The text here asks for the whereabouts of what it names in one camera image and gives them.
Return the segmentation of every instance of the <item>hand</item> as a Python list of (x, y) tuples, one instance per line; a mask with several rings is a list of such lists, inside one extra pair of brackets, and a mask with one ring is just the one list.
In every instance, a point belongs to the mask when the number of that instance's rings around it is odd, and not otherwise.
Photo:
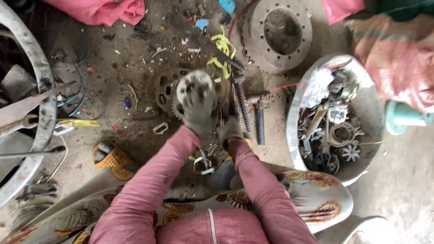
[(235, 117), (229, 116), (224, 126), (217, 129), (217, 138), (221, 148), (225, 151), (227, 151), (228, 139), (244, 138), (240, 123), (235, 120)]
[(196, 83), (186, 91), (182, 102), (183, 122), (201, 139), (207, 138), (217, 124), (217, 98), (214, 88), (200, 83)]

